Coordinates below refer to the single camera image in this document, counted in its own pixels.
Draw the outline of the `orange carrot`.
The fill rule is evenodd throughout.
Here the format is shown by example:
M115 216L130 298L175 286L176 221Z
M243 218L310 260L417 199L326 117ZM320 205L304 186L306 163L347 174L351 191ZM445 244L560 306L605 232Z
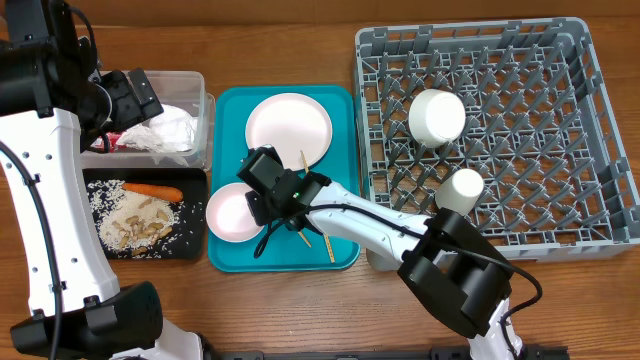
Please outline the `orange carrot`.
M140 184L140 183L124 183L122 188L126 191L154 197L168 202L181 202L184 198L183 192L174 187Z

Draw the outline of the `white tissue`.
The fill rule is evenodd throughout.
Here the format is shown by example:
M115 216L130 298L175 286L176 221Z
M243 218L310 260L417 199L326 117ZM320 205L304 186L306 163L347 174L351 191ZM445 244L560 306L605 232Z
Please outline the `white tissue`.
M193 149L198 120L182 108L162 105L163 112L148 124L157 143L156 152L184 152Z

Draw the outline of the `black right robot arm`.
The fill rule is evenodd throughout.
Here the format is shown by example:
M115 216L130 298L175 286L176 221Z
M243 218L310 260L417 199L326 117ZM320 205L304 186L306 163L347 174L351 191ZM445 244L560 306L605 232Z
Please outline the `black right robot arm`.
M511 317L541 299L541 285L460 214L386 208L320 173L299 176L271 146L251 149L237 176L251 189L251 215L269 234L309 229L357 243L392 262L430 315L468 339L472 358L527 357Z

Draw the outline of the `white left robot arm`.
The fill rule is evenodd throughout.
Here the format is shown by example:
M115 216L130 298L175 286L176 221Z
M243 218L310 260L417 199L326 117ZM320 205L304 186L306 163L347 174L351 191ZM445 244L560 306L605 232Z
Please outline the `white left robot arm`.
M212 359L200 334L162 312L149 282L121 287L101 247L81 155L111 132L160 114L141 69L101 74L82 12L63 1L5 5L1 166L29 272L29 317L14 348L47 359Z

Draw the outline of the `wooden chopstick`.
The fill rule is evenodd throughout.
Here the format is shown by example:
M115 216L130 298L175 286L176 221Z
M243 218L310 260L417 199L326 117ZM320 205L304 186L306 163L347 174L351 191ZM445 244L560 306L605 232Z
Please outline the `wooden chopstick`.
M311 242L308 240L308 238L305 236L305 234L302 231L299 231L298 235L309 248L312 248Z
M305 154L304 154L304 152L302 150L300 150L300 156L301 156L301 160L302 160L302 163L303 163L303 168L304 168L305 174L307 174L307 173L309 173L309 166L308 166L308 163L306 161ZM332 248L332 245L331 245L330 238L329 238L329 236L327 234L324 234L324 233L323 233L323 238L324 238L324 242L325 242L325 245L326 245L326 249L327 249L327 253L328 253L329 259L330 259L331 263L335 263L335 255L334 255L334 252L333 252L333 248Z

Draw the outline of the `red snack wrapper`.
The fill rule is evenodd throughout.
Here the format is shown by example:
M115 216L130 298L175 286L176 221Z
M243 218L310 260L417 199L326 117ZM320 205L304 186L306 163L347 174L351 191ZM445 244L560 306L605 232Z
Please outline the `red snack wrapper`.
M120 151L122 148L124 148L124 145L119 145L118 141L121 138L122 133L108 133L107 134L107 139L109 142L109 151L110 152L117 152ZM98 139L96 139L92 144L91 147L93 149L95 149L96 151L103 151L104 147L105 147L105 141L103 138L99 137Z

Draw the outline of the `cream plastic cup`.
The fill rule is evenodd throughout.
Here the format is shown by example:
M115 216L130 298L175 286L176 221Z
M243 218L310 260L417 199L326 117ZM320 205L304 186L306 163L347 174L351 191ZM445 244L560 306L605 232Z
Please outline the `cream plastic cup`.
M484 181L478 172L459 169L436 190L436 206L465 216L475 207L483 189Z

